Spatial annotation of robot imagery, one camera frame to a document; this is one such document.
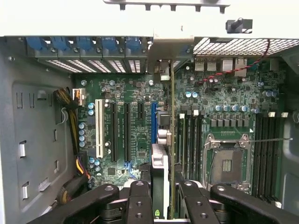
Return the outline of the CPU socket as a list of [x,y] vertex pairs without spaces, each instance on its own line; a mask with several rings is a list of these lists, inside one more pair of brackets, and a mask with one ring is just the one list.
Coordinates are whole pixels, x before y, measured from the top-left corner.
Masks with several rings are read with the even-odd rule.
[[202,186],[225,184],[251,193],[252,144],[248,133],[215,137],[209,133],[202,151]]

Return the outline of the empty black RAM slot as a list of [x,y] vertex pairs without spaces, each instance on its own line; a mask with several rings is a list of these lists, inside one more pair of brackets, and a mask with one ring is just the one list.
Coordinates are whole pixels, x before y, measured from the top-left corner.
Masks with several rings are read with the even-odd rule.
[[199,125],[199,130],[200,130],[200,182],[203,182],[203,150],[204,150],[204,146],[203,146],[203,131],[202,131],[202,125],[203,125],[203,115],[200,115],[200,125]]
[[[277,118],[277,137],[278,138],[284,138],[284,124],[285,124],[285,118]],[[283,140],[278,140],[276,142],[276,155],[277,155],[277,168],[276,168],[276,183],[275,183],[275,197],[279,202],[282,202],[282,158],[283,158]]]
[[[276,118],[269,118],[269,139],[276,138]],[[267,201],[271,203],[273,199],[273,164],[275,163],[275,142],[268,142],[268,169],[267,169],[267,187],[266,187],[266,195]]]
[[253,182],[252,182],[252,195],[257,197],[258,186],[259,186],[259,172],[260,172],[260,149],[261,143],[257,140],[261,139],[262,132],[262,114],[256,115],[256,125],[255,125],[255,140],[254,143],[254,166],[253,166]]
[[191,175],[191,150],[192,150],[192,147],[191,147],[191,143],[192,143],[192,140],[191,140],[191,130],[192,130],[192,117],[191,115],[188,115],[187,116],[188,118],[188,128],[187,128],[187,164],[186,164],[186,167],[187,167],[187,170],[186,170],[186,177],[187,179],[190,179],[190,175]]
[[265,201],[265,179],[267,175],[267,155],[268,155],[268,146],[267,142],[265,141],[268,139],[268,118],[262,117],[262,123],[261,123],[261,139],[264,140],[261,143],[261,162],[260,162],[260,183],[259,183],[259,196],[260,199]]

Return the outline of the open black PC case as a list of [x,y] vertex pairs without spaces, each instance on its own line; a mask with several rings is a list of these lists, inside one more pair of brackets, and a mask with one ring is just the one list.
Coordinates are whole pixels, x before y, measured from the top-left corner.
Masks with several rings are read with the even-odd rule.
[[[227,33],[227,20],[238,18],[253,20],[252,33]],[[192,52],[174,62],[174,73],[188,64],[195,67],[197,58],[206,60],[205,69],[207,59],[216,58],[215,76],[234,74],[262,62],[270,70],[285,71],[280,89],[284,94],[284,111],[288,113],[284,138],[293,140],[283,144],[282,202],[269,203],[255,198],[299,217],[299,0],[0,0],[0,38],[24,42],[28,58],[66,73],[72,83],[71,87],[55,90],[53,95],[70,131],[75,173],[40,216],[99,187],[87,186],[90,176],[78,141],[78,111],[82,106],[72,99],[72,89],[79,88],[78,79],[83,75],[146,74],[161,82],[160,76],[149,69],[148,54],[154,29],[179,27],[193,34],[194,42]],[[36,54],[27,44],[29,36],[42,37],[48,45],[47,53]],[[65,37],[71,49],[54,48],[52,36]],[[91,37],[93,49],[80,49],[77,36]],[[146,37],[146,53],[126,53],[127,36]],[[103,50],[102,37],[115,37],[118,51]],[[233,58],[231,71],[222,70],[224,58]],[[235,69],[236,58],[247,58],[247,66]],[[199,181],[185,179],[175,169],[175,214],[169,219],[169,156],[161,144],[152,144],[151,151],[151,163],[142,178],[126,181],[122,188],[118,187],[118,200],[100,209],[93,220],[79,221],[79,224],[125,224],[127,199],[134,181],[145,181],[150,186],[154,224],[190,224],[179,183],[195,182],[208,199],[211,199],[210,190]],[[230,224],[238,218],[231,217],[233,212],[219,202],[211,201],[211,205],[220,224]]]

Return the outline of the thin metal locking lever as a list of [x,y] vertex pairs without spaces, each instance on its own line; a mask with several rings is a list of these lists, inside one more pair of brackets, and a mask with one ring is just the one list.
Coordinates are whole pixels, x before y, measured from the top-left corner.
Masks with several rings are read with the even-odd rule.
[[272,142],[272,141],[291,141],[293,138],[275,138],[275,139],[263,139],[263,140],[248,140],[247,142]]

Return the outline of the white expansion slot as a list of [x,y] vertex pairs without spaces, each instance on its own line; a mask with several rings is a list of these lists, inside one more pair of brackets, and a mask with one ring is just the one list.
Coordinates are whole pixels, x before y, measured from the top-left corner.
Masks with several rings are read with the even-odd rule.
[[96,99],[95,100],[95,125],[96,125],[96,157],[102,158],[104,156],[104,100]]

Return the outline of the long black expansion slot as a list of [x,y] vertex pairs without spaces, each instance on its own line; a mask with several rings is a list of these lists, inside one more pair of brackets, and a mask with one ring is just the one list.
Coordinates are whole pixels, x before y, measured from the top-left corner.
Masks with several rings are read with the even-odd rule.
[[124,103],[124,161],[131,161],[131,106]]
[[117,104],[111,104],[111,125],[112,125],[112,145],[111,145],[111,162],[118,160],[118,118],[117,118]]

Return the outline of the white power connector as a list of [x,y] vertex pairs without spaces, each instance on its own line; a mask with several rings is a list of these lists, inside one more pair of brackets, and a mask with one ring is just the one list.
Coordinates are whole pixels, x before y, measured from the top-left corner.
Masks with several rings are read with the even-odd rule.
[[85,88],[72,89],[72,99],[76,101],[79,106],[85,106],[86,103]]

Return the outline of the blue expansion slot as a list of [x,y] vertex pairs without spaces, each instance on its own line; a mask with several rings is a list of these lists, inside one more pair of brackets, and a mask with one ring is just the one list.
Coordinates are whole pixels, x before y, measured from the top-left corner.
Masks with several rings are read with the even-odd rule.
[[157,142],[157,132],[158,132],[157,106],[158,103],[156,102],[151,104],[151,143],[152,144],[155,144]]

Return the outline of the short black expansion slot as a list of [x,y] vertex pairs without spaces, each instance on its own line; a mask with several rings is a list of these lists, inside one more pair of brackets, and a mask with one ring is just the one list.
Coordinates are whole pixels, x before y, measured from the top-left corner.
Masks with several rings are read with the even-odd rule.
[[137,104],[137,116],[139,120],[144,120],[144,103],[138,102]]

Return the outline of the green motherboard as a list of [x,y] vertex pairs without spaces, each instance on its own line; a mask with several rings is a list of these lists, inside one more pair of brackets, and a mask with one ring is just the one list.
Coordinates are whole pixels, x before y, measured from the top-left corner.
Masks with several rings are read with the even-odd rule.
[[[215,137],[239,137],[248,133],[255,140],[256,115],[287,118],[284,111],[281,87],[284,70],[270,70],[266,62],[247,69],[246,77],[235,74],[215,76],[213,71],[195,71],[188,64],[175,72],[175,169],[185,178],[187,160],[188,115],[192,117],[191,175],[200,182],[200,115],[203,115],[203,143],[209,133]],[[169,156],[170,96],[169,86],[155,81],[146,74],[98,74],[83,75],[78,79],[79,88],[85,88],[86,104],[78,111],[78,141],[85,155],[85,165],[90,176],[88,188],[104,183],[122,188],[126,181],[142,178],[151,163],[151,104],[157,106],[157,142],[165,147]],[[95,100],[104,102],[105,149],[102,158],[96,157]],[[144,103],[144,120],[137,116],[138,102]],[[118,160],[111,162],[112,125],[111,104],[117,104]],[[124,161],[124,103],[131,106],[131,161]],[[254,142],[252,144],[251,195],[254,166]],[[273,164],[273,199],[275,197],[277,155]]]

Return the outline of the blue slot retainer clip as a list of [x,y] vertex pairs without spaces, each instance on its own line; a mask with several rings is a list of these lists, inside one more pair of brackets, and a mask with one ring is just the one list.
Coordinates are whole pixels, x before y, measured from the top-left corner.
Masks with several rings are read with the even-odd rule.
[[35,51],[36,54],[47,53],[48,45],[47,42],[38,36],[26,37],[28,46]]
[[51,42],[54,48],[61,50],[61,51],[68,51],[71,49],[70,43],[68,40],[63,36],[52,36]]
[[93,49],[93,41],[91,37],[77,36],[76,42],[77,42],[77,46],[84,51],[90,51]]
[[126,37],[126,53],[146,53],[147,51],[147,38],[138,36]]
[[115,37],[102,37],[102,48],[109,52],[118,51],[118,43]]

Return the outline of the black rear panel knob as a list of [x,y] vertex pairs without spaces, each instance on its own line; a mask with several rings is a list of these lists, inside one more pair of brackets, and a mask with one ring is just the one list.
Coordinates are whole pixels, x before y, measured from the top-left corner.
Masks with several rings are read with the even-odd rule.
[[253,20],[238,18],[237,20],[227,20],[226,31],[228,34],[250,34],[252,33]]

